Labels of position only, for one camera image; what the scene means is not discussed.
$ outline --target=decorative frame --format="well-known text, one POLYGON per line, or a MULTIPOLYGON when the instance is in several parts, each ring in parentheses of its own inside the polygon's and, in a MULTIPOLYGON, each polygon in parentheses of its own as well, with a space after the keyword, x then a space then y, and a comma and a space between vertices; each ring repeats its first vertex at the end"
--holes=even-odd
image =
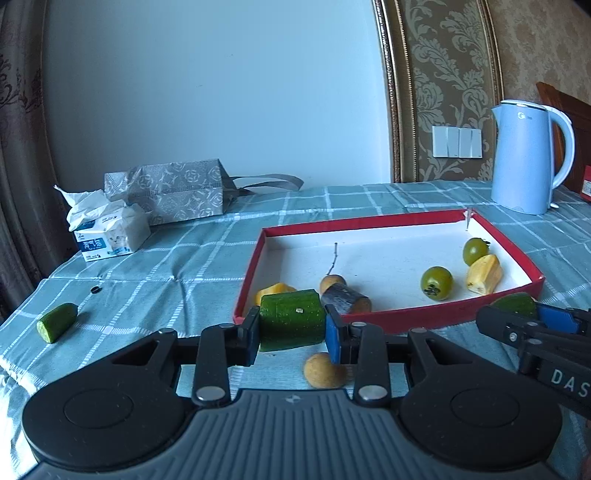
MULTIPOLYGON (((503 78, 495 29, 487 0, 475 0, 490 64, 492 99, 504 98, 503 78)), ((382 48, 384 81, 388 100, 392 181, 418 178, 418 135, 415 86, 400 0, 374 0, 374 12, 382 48)))

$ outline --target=gray ribbed panel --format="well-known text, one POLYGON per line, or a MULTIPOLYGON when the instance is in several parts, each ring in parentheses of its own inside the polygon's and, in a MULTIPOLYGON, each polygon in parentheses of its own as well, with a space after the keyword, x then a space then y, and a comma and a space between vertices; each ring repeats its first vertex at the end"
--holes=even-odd
POLYGON ((25 478, 559 480, 545 465, 477 473, 439 463, 404 439, 389 412, 358 407, 342 390, 243 390, 232 405, 196 414, 178 442, 142 465, 96 474, 42 464, 25 478))

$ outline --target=wallpaper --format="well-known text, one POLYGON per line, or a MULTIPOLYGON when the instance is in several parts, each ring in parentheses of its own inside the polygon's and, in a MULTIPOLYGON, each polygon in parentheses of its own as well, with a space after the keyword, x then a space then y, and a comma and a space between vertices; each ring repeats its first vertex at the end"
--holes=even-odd
POLYGON ((536 82, 591 103, 591 17, 572 0, 488 0, 505 97, 539 102, 536 82))
POLYGON ((418 180, 489 180, 491 67, 476 0, 401 0, 417 117, 418 180), (433 125, 482 129, 483 159, 435 158, 433 125))

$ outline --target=red package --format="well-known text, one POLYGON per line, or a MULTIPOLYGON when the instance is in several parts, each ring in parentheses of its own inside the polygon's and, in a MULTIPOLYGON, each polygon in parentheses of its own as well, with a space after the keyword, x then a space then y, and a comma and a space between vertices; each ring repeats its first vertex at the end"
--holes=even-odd
POLYGON ((585 176, 583 179, 583 188, 581 189, 581 197, 583 200, 591 202, 591 166, 585 167, 585 176))

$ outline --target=kettle spout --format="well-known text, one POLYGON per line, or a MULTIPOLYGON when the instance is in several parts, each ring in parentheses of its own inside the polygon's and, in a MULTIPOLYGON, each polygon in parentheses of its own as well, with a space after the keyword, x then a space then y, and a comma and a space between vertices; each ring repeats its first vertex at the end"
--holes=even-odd
POLYGON ((501 126, 501 112, 502 112, 502 105, 497 105, 491 108, 492 114, 495 116, 496 124, 500 127, 501 126))

